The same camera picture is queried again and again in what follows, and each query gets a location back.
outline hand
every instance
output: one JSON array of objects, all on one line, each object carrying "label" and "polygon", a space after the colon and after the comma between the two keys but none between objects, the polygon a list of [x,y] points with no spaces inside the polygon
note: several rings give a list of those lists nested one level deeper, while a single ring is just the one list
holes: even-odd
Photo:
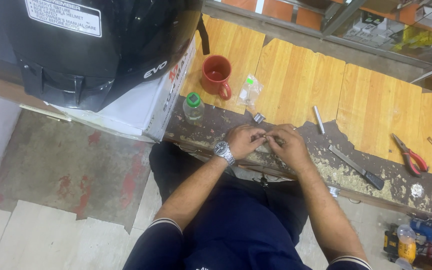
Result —
[{"label": "hand", "polygon": [[248,124],[231,129],[226,134],[226,142],[229,144],[229,150],[234,159],[241,160],[255,151],[266,141],[266,138],[263,137],[265,133],[266,130]]},{"label": "hand", "polygon": [[[279,146],[273,137],[279,137],[285,143]],[[293,125],[275,126],[272,131],[266,133],[266,139],[274,153],[296,173],[301,173],[314,166],[303,137],[294,130]]]}]

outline red mug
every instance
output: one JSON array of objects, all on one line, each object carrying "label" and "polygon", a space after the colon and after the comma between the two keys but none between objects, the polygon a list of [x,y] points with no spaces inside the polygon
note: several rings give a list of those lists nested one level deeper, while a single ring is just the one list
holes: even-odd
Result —
[{"label": "red mug", "polygon": [[221,55],[211,55],[202,63],[201,86],[209,94],[219,95],[223,100],[229,101],[231,99],[231,87],[228,84],[230,75],[230,61]]}]

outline silver watch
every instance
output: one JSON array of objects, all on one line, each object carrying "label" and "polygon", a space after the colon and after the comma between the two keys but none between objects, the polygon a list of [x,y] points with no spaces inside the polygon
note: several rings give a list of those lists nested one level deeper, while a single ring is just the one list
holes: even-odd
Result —
[{"label": "silver watch", "polygon": [[233,155],[231,154],[230,145],[225,141],[221,141],[217,143],[214,146],[213,151],[216,155],[224,158],[229,163],[230,166],[233,165],[234,162],[236,161]]}]

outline red pliers handle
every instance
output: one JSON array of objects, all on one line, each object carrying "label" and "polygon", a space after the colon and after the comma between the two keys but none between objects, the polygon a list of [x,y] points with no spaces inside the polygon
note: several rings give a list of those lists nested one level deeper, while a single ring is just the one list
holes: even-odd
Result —
[{"label": "red pliers handle", "polygon": [[[411,175],[421,178],[423,176],[421,175],[421,172],[427,172],[429,170],[428,165],[426,164],[426,162],[424,162],[421,156],[411,151],[411,149],[408,149],[408,152],[409,153],[403,153],[403,159],[406,168],[409,170],[409,173]],[[416,166],[414,166],[411,158],[414,159],[414,161],[416,161],[416,164],[421,170],[421,172],[416,168]]]}]

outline shirt sleeve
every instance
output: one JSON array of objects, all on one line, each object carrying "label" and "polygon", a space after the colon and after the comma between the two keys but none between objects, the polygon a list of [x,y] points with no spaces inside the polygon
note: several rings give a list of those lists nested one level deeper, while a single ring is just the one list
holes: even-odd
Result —
[{"label": "shirt sleeve", "polygon": [[183,232],[170,218],[159,218],[141,234],[123,270],[180,269]]},{"label": "shirt sleeve", "polygon": [[364,260],[354,256],[341,256],[334,259],[326,270],[372,270]]}]

